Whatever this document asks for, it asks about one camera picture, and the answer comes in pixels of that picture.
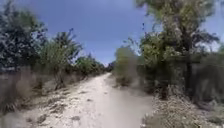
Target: sky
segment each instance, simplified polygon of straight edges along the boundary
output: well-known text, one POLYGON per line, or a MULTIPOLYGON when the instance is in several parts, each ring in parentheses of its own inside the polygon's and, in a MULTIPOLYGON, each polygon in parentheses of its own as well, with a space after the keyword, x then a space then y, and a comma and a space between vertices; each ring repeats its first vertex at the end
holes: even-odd
MULTIPOLYGON (((107 65, 124 40, 138 40, 143 35, 142 23, 150 30, 153 18, 135 7, 134 0, 16 0, 19 6, 32 10, 48 28, 48 35, 74 28, 76 41, 84 46, 85 55, 91 53, 107 65)), ((202 28, 224 40, 224 11, 217 4, 216 13, 202 28)))

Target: bush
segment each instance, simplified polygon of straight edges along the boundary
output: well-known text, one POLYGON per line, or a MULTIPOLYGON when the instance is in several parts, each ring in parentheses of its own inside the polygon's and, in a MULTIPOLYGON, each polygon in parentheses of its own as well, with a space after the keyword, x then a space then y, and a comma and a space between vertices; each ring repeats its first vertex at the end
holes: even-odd
POLYGON ((96 61, 91 55, 79 57, 75 61, 75 68, 79 75, 99 75, 105 71, 104 65, 96 61))
POLYGON ((130 46, 122 46, 116 51, 114 75, 121 86, 129 86, 137 78, 137 55, 130 46))

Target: dirt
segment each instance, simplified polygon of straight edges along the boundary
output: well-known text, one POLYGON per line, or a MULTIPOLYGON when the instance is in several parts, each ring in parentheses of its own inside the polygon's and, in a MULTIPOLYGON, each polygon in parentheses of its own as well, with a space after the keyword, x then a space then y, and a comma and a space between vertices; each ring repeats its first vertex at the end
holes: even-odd
POLYGON ((115 83, 109 76, 40 98, 39 102, 49 104, 9 113, 1 119, 0 128, 139 128, 142 117, 154 111, 153 98, 135 89, 113 88, 115 83), (44 120, 38 123, 43 115, 44 120))

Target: dirt path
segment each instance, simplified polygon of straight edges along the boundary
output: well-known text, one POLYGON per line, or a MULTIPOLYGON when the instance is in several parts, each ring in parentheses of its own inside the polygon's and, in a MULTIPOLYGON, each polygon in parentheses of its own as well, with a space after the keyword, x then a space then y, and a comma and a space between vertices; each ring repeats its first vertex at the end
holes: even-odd
POLYGON ((114 89, 109 75, 57 92, 47 100, 40 99, 46 102, 36 109, 8 114, 5 127, 139 128, 143 115, 153 112, 152 97, 133 90, 114 89))

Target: green tree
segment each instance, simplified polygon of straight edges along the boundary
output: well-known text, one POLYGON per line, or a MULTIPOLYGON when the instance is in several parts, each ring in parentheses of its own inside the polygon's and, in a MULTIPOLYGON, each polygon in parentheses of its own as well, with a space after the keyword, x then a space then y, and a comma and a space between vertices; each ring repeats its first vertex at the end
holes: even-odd
POLYGON ((64 87, 63 73, 82 47, 70 38, 70 32, 59 33, 53 40, 46 43, 40 51, 40 66, 55 76, 56 89, 64 87))
POLYGON ((201 24, 213 11, 213 0, 137 0, 139 7, 148 8, 156 22, 162 24, 167 38, 174 38, 172 49, 181 53, 185 64, 185 92, 191 96, 192 54, 202 43, 218 40, 200 29, 201 24))
POLYGON ((99 75, 105 71, 105 67, 100 62, 96 61, 91 55, 79 57, 75 61, 77 72, 81 76, 99 75))
POLYGON ((45 40, 43 23, 29 10, 17 9, 8 1, 0 11, 0 66, 33 65, 45 40))

